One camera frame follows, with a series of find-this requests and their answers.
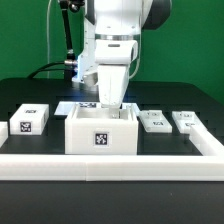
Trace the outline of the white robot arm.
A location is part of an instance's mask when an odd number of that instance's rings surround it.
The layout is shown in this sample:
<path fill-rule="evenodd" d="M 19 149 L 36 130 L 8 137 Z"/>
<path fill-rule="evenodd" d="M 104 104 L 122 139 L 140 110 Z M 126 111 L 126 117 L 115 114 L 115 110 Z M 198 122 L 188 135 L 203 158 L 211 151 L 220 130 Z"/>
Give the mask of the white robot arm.
<path fill-rule="evenodd" d="M 119 116 L 129 80 L 140 65 L 141 33 L 171 14 L 172 0 L 86 0 L 84 49 L 73 81 L 96 89 L 103 108 Z"/>

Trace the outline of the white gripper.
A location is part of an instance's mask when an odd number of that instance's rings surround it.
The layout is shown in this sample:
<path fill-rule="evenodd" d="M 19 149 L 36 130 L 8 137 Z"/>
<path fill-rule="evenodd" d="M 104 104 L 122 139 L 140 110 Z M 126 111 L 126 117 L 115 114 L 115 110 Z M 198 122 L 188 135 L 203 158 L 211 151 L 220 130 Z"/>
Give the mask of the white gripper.
<path fill-rule="evenodd" d="M 136 40 L 97 40 L 95 62 L 98 65 L 99 100 L 103 107 L 120 107 L 128 83 L 129 68 L 138 55 Z M 119 108 L 111 108 L 112 118 L 120 117 Z"/>

